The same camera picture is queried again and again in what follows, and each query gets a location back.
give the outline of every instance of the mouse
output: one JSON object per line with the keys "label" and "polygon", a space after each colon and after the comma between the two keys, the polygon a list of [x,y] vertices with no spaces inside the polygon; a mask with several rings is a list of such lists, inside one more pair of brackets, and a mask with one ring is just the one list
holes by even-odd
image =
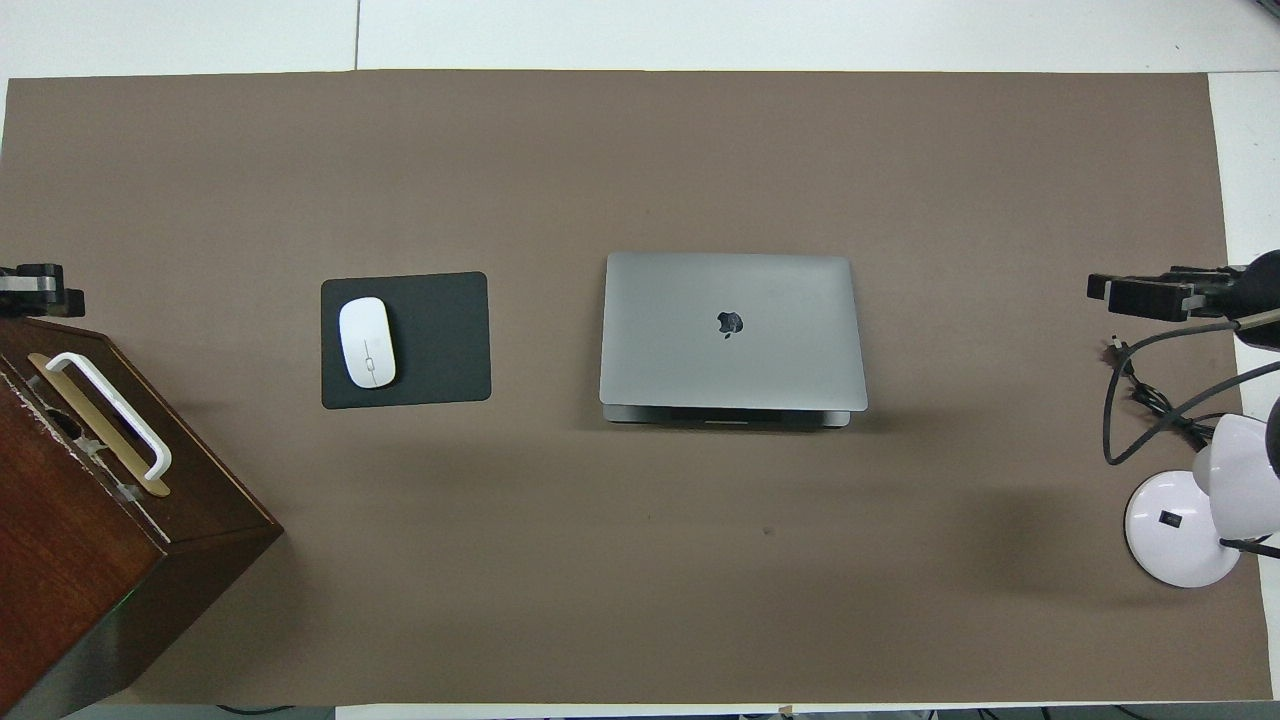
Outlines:
{"label": "mouse", "polygon": [[338,311],[338,337],[351,382],[365,389],[396,379],[396,352],[387,305],[376,297],[357,297]]}

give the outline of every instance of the brown table surface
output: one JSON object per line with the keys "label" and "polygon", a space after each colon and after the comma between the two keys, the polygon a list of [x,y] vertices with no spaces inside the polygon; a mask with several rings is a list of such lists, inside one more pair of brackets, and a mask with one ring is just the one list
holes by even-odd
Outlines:
{"label": "brown table surface", "polygon": [[[77,324],[287,529],[155,702],[1268,697],[1254,561],[1175,591],[1125,551],[1129,493],[1190,450],[1098,441],[1102,338],[1166,328],[1085,275],[1221,264],[1222,234],[1203,76],[14,81],[0,160],[5,264],[64,264]],[[607,424],[613,250],[847,255],[872,410]],[[323,409],[320,283],[460,270],[493,397]],[[1234,372],[1226,337],[1137,365],[1174,397]]]}

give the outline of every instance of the dark wooden box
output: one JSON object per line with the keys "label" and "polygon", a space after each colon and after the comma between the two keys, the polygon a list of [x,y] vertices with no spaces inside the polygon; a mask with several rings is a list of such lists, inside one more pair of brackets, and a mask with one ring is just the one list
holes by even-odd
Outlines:
{"label": "dark wooden box", "polygon": [[[138,459],[151,462],[159,454],[128,414],[78,365],[50,378],[29,357],[63,352],[88,359],[168,446],[172,464],[160,478],[168,496],[147,492],[137,478]],[[69,392],[65,380],[76,386]],[[65,398],[77,388],[83,411]],[[100,415],[91,418],[95,410]],[[110,428],[99,433],[91,421]],[[97,450],[95,441],[113,437],[113,429],[116,445]],[[136,454],[132,465],[122,460],[128,448],[116,451],[122,442]],[[127,687],[280,532],[111,341],[54,323],[0,319],[0,714],[6,720],[60,717]]]}

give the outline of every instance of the black mouse pad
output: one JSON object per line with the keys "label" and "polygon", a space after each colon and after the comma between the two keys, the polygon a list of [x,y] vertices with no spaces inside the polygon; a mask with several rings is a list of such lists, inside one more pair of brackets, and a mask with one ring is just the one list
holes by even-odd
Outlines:
{"label": "black mouse pad", "polygon": [[[387,306],[396,378],[379,388],[352,382],[342,356],[338,313],[357,297],[376,297]],[[484,273],[325,281],[320,323],[320,398],[330,410],[465,402],[492,392]]]}

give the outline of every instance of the apple logo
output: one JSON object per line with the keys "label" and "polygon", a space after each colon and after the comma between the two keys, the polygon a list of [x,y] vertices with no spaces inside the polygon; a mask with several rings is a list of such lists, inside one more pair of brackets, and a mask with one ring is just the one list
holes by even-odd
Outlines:
{"label": "apple logo", "polygon": [[724,333],[724,340],[728,340],[733,333],[742,332],[742,318],[737,313],[721,313],[716,315],[716,319],[721,322],[721,332]]}

